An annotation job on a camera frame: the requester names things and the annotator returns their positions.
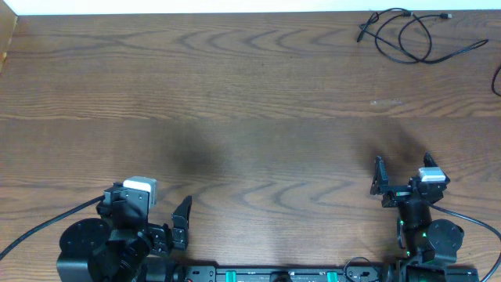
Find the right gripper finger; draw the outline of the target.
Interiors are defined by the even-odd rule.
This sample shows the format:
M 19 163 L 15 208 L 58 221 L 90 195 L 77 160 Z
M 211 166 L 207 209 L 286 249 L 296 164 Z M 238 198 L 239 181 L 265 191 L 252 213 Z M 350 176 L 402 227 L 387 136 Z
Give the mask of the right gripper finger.
M 430 152 L 426 152 L 424 155 L 424 167 L 439 167 Z M 444 181 L 444 183 L 449 183 L 449 182 L 450 178 L 446 175 L 446 180 Z
M 371 194 L 384 194 L 388 189 L 388 176 L 383 158 L 376 156 L 374 160 L 375 172 L 370 187 Z

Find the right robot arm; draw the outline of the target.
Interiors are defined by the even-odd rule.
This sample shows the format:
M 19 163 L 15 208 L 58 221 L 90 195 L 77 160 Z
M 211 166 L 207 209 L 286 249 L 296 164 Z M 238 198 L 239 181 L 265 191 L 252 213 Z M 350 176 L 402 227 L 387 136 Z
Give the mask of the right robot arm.
M 370 193 L 381 195 L 384 208 L 398 209 L 398 243 L 412 264 L 449 266 L 457 261 L 464 231 L 447 219 L 431 218 L 431 205 L 444 197 L 450 178 L 429 153 L 407 184 L 392 186 L 382 157 L 374 161 Z

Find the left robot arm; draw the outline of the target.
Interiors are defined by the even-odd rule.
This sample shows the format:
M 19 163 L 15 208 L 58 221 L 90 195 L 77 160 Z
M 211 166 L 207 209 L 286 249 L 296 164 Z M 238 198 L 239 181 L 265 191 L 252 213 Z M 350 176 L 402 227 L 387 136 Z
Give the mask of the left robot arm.
M 149 213 L 157 202 L 157 181 L 134 176 L 114 183 L 98 199 L 97 217 L 69 226 L 59 239 L 56 269 L 62 281 L 184 281 L 186 269 L 170 258 L 189 244 L 187 196 L 156 225 Z

